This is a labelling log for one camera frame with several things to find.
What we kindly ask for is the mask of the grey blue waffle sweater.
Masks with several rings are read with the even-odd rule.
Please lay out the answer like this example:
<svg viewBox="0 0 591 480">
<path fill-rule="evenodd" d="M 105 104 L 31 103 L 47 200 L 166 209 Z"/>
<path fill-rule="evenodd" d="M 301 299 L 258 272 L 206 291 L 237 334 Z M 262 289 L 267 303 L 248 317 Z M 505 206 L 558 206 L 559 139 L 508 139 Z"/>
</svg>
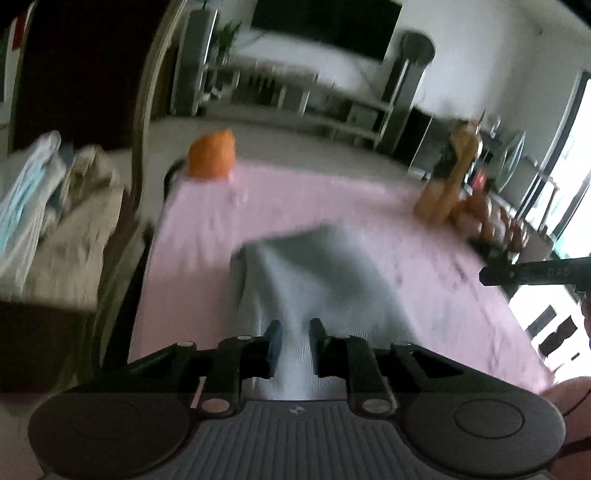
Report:
<svg viewBox="0 0 591 480">
<path fill-rule="evenodd" d="M 276 373 L 249 380 L 249 399 L 345 398 L 341 379 L 315 376 L 311 319 L 320 319 L 331 335 L 358 336 L 377 348 L 419 340 L 398 295 L 346 227 L 322 225 L 246 243 L 230 259 L 229 290 L 233 334 L 259 336 L 273 320 L 283 325 Z"/>
</svg>

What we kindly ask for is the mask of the folded clothes pile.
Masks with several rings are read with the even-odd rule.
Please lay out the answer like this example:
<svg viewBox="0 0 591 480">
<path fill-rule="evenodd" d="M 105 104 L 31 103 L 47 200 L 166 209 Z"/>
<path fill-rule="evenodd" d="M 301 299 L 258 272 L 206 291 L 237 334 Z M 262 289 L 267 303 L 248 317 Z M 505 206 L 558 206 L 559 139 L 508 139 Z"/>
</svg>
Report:
<svg viewBox="0 0 591 480">
<path fill-rule="evenodd" d="M 56 131 L 1 163 L 1 296 L 92 311 L 124 185 L 98 146 Z"/>
</svg>

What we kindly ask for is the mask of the black fruit tray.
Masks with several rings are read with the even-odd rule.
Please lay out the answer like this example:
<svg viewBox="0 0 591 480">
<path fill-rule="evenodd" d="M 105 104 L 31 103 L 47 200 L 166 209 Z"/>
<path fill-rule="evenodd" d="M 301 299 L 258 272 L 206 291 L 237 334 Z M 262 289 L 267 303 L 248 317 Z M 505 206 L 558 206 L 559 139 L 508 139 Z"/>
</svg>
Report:
<svg viewBox="0 0 591 480">
<path fill-rule="evenodd" d="M 529 243 L 529 232 L 521 220 L 510 218 L 491 218 L 483 227 L 483 232 L 468 243 L 488 264 L 515 263 Z"/>
</svg>

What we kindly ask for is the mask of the pink dog print blanket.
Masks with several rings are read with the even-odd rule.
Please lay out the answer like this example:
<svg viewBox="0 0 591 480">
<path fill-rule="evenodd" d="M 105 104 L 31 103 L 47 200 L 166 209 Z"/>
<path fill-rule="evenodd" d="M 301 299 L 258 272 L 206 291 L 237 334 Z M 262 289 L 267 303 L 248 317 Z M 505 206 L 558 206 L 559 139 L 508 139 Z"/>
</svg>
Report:
<svg viewBox="0 0 591 480">
<path fill-rule="evenodd" d="M 226 181 L 180 178 L 155 230 L 129 356 L 232 332 L 230 259 L 246 243 L 322 225 L 346 227 L 398 295 L 414 343 L 526 390 L 554 380 L 503 292 L 480 283 L 482 262 L 449 226 L 413 207 L 418 187 L 242 162 Z"/>
</svg>

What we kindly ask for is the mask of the mesh office chair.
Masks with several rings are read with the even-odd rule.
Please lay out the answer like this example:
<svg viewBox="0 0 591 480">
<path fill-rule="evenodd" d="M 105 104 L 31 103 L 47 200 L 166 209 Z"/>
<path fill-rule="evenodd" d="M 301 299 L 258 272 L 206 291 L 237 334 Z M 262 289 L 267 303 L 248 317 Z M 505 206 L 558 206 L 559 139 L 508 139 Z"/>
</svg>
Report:
<svg viewBox="0 0 591 480">
<path fill-rule="evenodd" d="M 502 140 L 494 153 L 489 164 L 489 178 L 496 193 L 501 193 L 515 174 L 524 153 L 526 137 L 525 131 L 516 131 Z"/>
</svg>

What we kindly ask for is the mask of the orange juice bottle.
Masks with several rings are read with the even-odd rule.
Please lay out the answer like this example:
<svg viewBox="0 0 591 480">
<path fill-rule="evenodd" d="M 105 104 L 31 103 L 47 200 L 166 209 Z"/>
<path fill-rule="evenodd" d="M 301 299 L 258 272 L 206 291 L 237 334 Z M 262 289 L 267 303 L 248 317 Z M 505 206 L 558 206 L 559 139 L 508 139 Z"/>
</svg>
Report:
<svg viewBox="0 0 591 480">
<path fill-rule="evenodd" d="M 480 121 L 458 121 L 442 157 L 415 203 L 414 214 L 417 218 L 432 225 L 441 225 L 447 221 L 459 202 L 467 172 L 480 156 L 482 148 Z"/>
</svg>

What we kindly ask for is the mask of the bumpy orange citrus fruit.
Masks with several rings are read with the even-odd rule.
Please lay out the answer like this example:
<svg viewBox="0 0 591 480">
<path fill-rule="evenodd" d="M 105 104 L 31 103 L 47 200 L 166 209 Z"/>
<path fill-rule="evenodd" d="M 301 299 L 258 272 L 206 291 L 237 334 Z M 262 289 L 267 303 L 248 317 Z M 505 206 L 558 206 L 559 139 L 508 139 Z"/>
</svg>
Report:
<svg viewBox="0 0 591 480">
<path fill-rule="evenodd" d="M 192 143 L 187 172 L 197 180 L 228 180 L 235 163 L 235 136 L 231 129 L 217 130 Z"/>
</svg>

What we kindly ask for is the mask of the right grey tower speaker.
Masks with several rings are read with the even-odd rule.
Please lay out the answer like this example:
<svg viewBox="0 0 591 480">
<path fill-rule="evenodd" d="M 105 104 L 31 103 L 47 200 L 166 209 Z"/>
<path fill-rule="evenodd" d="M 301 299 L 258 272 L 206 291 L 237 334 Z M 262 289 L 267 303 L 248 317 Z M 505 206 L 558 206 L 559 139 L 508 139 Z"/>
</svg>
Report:
<svg viewBox="0 0 591 480">
<path fill-rule="evenodd" d="M 389 100 L 392 113 L 386 122 L 385 131 L 377 150 L 393 155 L 412 110 L 424 75 L 425 67 L 402 57 L 394 61 L 393 70 L 384 91 L 383 100 Z"/>
</svg>

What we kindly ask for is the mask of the grey tower speaker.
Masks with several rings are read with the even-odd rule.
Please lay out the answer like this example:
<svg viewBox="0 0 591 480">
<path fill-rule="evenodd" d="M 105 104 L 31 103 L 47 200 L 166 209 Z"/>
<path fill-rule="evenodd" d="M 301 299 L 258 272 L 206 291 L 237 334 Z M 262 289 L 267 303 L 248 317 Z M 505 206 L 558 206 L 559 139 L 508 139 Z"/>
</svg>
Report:
<svg viewBox="0 0 591 480">
<path fill-rule="evenodd" d="M 424 75 L 425 67 L 402 57 L 394 61 L 393 70 L 384 91 L 383 100 L 389 100 L 392 113 L 386 122 L 385 131 L 377 150 L 393 155 L 412 110 Z"/>
<path fill-rule="evenodd" d="M 173 115 L 197 114 L 217 14 L 215 9 L 201 7 L 184 15 L 171 96 Z"/>
</svg>

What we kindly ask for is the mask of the potted green plant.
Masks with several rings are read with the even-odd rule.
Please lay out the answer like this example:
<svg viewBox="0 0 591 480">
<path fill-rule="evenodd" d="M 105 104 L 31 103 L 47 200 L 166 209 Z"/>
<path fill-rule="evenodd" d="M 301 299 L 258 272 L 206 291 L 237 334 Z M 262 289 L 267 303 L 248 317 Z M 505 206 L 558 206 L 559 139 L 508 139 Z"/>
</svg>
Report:
<svg viewBox="0 0 591 480">
<path fill-rule="evenodd" d="M 229 53 L 235 38 L 242 27 L 242 21 L 231 21 L 215 31 L 215 46 L 217 47 L 217 65 L 228 62 Z"/>
</svg>

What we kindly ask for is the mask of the left grey tower speaker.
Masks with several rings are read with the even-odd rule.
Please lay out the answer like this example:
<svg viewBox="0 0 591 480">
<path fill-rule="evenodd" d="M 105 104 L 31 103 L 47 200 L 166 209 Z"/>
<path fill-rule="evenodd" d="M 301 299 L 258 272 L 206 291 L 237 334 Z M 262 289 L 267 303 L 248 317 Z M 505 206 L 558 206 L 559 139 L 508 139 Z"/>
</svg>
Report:
<svg viewBox="0 0 591 480">
<path fill-rule="evenodd" d="M 217 14 L 215 9 L 201 7 L 184 15 L 171 96 L 173 115 L 197 114 Z"/>
</svg>

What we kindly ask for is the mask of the black wall television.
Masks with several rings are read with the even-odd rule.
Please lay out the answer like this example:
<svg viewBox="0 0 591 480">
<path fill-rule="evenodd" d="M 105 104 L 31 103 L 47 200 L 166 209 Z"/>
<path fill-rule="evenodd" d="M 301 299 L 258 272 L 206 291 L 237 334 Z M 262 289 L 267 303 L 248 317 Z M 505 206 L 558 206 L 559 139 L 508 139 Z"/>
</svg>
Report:
<svg viewBox="0 0 591 480">
<path fill-rule="evenodd" d="M 250 25 L 382 61 L 401 11 L 390 0 L 266 0 L 256 3 Z"/>
</svg>

